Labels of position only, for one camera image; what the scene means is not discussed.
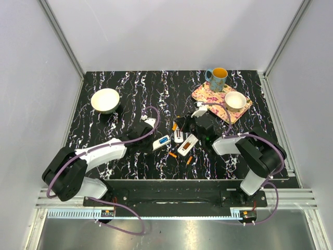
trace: small white box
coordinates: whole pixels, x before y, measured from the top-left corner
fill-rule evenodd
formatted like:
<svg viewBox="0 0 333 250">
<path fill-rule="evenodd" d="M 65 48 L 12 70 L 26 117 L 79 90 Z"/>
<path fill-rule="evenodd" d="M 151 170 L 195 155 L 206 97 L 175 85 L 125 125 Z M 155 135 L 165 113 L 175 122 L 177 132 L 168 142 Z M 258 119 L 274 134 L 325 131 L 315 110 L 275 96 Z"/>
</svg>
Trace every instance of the small white box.
<svg viewBox="0 0 333 250">
<path fill-rule="evenodd" d="M 198 139 L 193 134 L 191 134 L 178 148 L 178 153 L 182 156 L 186 156 L 187 153 L 196 145 L 197 142 Z"/>
</svg>

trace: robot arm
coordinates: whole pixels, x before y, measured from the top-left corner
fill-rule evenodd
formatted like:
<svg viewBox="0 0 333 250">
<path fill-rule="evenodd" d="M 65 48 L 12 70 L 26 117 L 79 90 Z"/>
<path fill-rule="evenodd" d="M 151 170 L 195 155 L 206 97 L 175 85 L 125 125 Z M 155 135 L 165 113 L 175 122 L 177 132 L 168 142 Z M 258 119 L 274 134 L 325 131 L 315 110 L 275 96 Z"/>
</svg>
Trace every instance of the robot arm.
<svg viewBox="0 0 333 250">
<path fill-rule="evenodd" d="M 176 118 L 175 122 L 181 131 L 191 133 L 195 138 L 201 141 L 203 148 L 210 154 L 240 154 L 247 162 L 250 170 L 240 185 L 240 196 L 245 199 L 251 198 L 256 194 L 263 182 L 270 174 L 280 168 L 281 159 L 279 155 L 269 146 L 260 140 L 251 137 L 220 137 L 215 134 L 212 124 L 204 125 L 207 121 L 202 116 L 207 109 L 199 107 L 193 114 L 187 114 L 185 117 Z M 261 128 L 254 128 L 248 132 L 258 136 L 271 143 L 286 159 L 285 150 L 278 145 L 270 136 Z"/>
<path fill-rule="evenodd" d="M 47 185 L 50 185 L 55 175 L 69 159 L 77 155 L 82 155 L 60 174 L 52 187 L 52 191 L 63 202 L 68 201 L 74 196 L 102 198 L 109 189 L 107 185 L 100 179 L 85 177 L 85 174 L 103 163 L 123 158 L 127 151 L 151 153 L 169 143 L 169 136 L 164 136 L 153 142 L 153 136 L 150 135 L 137 142 L 106 146 L 106 144 L 110 145 L 116 142 L 137 139 L 149 133 L 153 129 L 155 122 L 156 119 L 148 118 L 120 137 L 112 138 L 108 142 L 90 148 L 73 151 L 68 147 L 63 147 L 44 171 L 42 175 L 43 181 Z"/>
</svg>

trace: ruler strip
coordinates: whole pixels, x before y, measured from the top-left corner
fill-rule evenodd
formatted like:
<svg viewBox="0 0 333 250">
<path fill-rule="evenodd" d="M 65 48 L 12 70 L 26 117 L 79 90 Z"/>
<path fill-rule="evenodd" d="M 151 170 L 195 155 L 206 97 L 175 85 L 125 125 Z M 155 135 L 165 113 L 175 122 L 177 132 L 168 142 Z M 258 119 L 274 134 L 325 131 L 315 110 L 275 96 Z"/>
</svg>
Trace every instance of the ruler strip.
<svg viewBox="0 0 333 250">
<path fill-rule="evenodd" d="M 230 209 L 231 216 L 188 216 L 188 217 L 141 217 L 143 220 L 241 220 L 238 209 Z M 54 208 L 47 212 L 53 219 L 123 219 L 137 220 L 136 217 L 114 217 L 113 210 Z"/>
</svg>

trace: metal frame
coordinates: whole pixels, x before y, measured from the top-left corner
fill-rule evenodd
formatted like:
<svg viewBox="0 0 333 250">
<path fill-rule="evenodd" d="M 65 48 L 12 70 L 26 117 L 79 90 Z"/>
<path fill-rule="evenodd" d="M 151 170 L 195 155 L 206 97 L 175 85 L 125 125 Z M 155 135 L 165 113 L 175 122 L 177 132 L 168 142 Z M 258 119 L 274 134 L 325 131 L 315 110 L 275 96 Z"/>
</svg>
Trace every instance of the metal frame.
<svg viewBox="0 0 333 250">
<path fill-rule="evenodd" d="M 77 58 L 75 57 L 68 41 L 66 40 L 65 35 L 63 34 L 60 25 L 52 12 L 47 0 L 38 0 L 43 9 L 45 15 L 47 16 L 50 25 L 53 27 L 57 37 L 59 38 L 64 50 L 66 51 L 69 59 L 73 63 L 77 73 L 81 77 L 81 85 L 78 89 L 78 93 L 75 97 L 75 102 L 72 107 L 71 116 L 69 119 L 69 123 L 67 125 L 67 129 L 62 140 L 62 144 L 66 144 L 68 132 L 70 129 L 70 124 L 74 116 L 75 107 L 77 105 L 81 88 L 83 86 L 83 78 L 85 72 L 83 71 L 82 67 L 80 66 Z M 306 12 L 307 8 L 309 7 L 312 0 L 303 0 L 302 4 L 300 5 L 297 13 L 295 14 L 290 26 L 288 27 L 287 32 L 285 33 L 282 41 L 280 42 L 273 58 L 271 59 L 268 67 L 266 68 L 265 72 L 258 72 L 260 81 L 262 84 L 263 92 L 266 96 L 268 108 L 272 115 L 272 120 L 274 123 L 274 127 L 278 136 L 278 140 L 280 144 L 284 147 L 287 151 L 289 162 L 287 163 L 288 175 L 290 177 L 296 176 L 300 185 L 301 180 L 299 178 L 299 174 L 296 168 L 296 162 L 294 156 L 292 154 L 290 144 L 288 138 L 286 137 L 285 129 L 283 126 L 283 122 L 280 118 L 280 114 L 274 99 L 274 95 L 272 93 L 272 89 L 269 83 L 267 76 L 272 71 L 276 61 L 278 60 L 281 52 L 283 51 L 286 43 L 290 39 L 293 31 L 295 30 L 296 26 L 300 22 L 302 16 Z M 313 196 L 313 193 L 310 189 L 278 189 L 279 193 L 279 206 L 278 209 L 302 209 L 306 215 L 310 231 L 315 242 L 317 249 L 332 249 L 330 243 L 328 241 L 325 229 L 323 227 L 318 208 Z M 273 189 L 265 189 L 265 194 L 267 198 L 268 207 L 267 208 L 258 208 L 260 209 L 271 209 L 276 204 L 275 198 L 275 191 Z M 39 244 L 39 240 L 42 234 L 43 226 L 45 223 L 45 219 L 47 216 L 47 212 L 51 208 L 72 208 L 72 209 L 82 209 L 83 206 L 83 198 L 73 198 L 68 202 L 61 202 L 59 199 L 47 199 L 46 198 L 46 189 L 42 189 L 40 192 L 40 196 L 38 198 L 38 202 L 36 208 L 33 211 L 33 216 L 30 221 L 30 232 L 28 235 L 27 242 L 25 244 L 24 249 L 27 250 L 36 250 Z"/>
<path fill-rule="evenodd" d="M 265 95 L 265 99 L 267 101 L 268 108 L 270 110 L 270 114 L 272 117 L 272 121 L 274 124 L 274 129 L 276 132 L 276 136 L 278 138 L 279 144 L 285 149 L 288 155 L 288 159 L 286 161 L 286 168 L 288 169 L 288 175 L 291 177 L 294 174 L 297 178 L 298 183 L 300 184 L 301 188 L 303 187 L 302 181 L 300 179 L 299 172 L 296 167 L 296 161 L 294 155 L 292 153 L 289 140 L 286 136 L 286 130 L 282 122 L 282 118 L 280 112 L 278 110 L 275 97 L 272 92 L 272 88 L 270 82 L 267 77 L 264 76 L 263 72 L 258 72 L 260 83 Z"/>
<path fill-rule="evenodd" d="M 279 46 L 277 47 L 277 50 L 275 51 L 270 63 L 268 64 L 266 70 L 264 71 L 264 75 L 268 77 L 268 75 L 271 73 L 276 61 L 278 60 L 280 54 L 282 53 L 283 49 L 285 48 L 287 42 L 289 41 L 291 35 L 293 34 L 295 28 L 301 21 L 303 15 L 305 14 L 306 10 L 310 6 L 310 3 L 312 0 L 303 0 L 300 7 L 298 8 L 295 16 L 293 17 L 291 24 L 289 25 L 286 33 L 284 34 Z"/>
<path fill-rule="evenodd" d="M 47 0 L 37 0 L 37 1 L 39 2 L 43 12 L 45 13 L 45 16 L 47 17 L 50 25 L 52 26 L 52 28 L 54 30 L 54 33 L 56 34 L 60 43 L 62 44 L 62 47 L 65 50 L 66 54 L 68 55 L 68 58 L 72 62 L 75 70 L 79 74 L 80 78 L 83 79 L 85 72 L 83 71 L 78 59 L 74 55 L 74 52 L 73 52 L 71 46 L 69 45 L 63 31 L 61 30 L 61 27 L 52 11 L 50 5 L 48 4 Z"/>
<path fill-rule="evenodd" d="M 276 204 L 276 194 L 274 189 L 265 189 L 265 195 L 267 198 L 268 206 L 266 208 L 257 208 L 257 210 L 273 210 Z M 318 207 L 315 202 L 313 193 L 311 189 L 278 189 L 279 193 L 279 206 L 278 210 L 282 209 L 301 209 L 304 211 L 306 219 L 309 224 L 311 235 L 313 237 L 315 246 L 317 250 L 330 250 L 332 249 L 325 229 L 323 227 Z M 29 238 L 25 245 L 26 250 L 36 250 L 39 244 L 39 240 L 44 227 L 45 219 L 49 209 L 53 208 L 65 208 L 65 209 L 89 209 L 82 206 L 83 198 L 73 198 L 67 202 L 62 202 L 59 199 L 47 199 L 46 198 L 46 188 L 42 189 L 39 195 L 39 199 L 34 210 L 34 217 L 32 219 L 31 230 Z M 177 219 L 177 218 L 167 218 L 162 217 L 162 219 Z M 198 220 L 216 220 L 218 218 L 206 217 L 206 218 L 191 218 Z"/>
</svg>

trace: blue mug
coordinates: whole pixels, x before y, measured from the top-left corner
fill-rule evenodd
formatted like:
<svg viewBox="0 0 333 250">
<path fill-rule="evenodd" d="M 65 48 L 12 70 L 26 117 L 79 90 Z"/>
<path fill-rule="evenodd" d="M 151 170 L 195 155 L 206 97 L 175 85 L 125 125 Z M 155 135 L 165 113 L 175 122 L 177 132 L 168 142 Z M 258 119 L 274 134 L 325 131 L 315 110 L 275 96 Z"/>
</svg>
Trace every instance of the blue mug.
<svg viewBox="0 0 333 250">
<path fill-rule="evenodd" d="M 210 78 L 207 77 L 207 72 L 211 72 L 212 76 Z M 228 71 L 223 68 L 215 68 L 213 70 L 208 69 L 204 73 L 204 77 L 206 81 L 210 82 L 209 88 L 214 92 L 221 92 L 223 90 L 225 81 L 228 77 Z"/>
</svg>

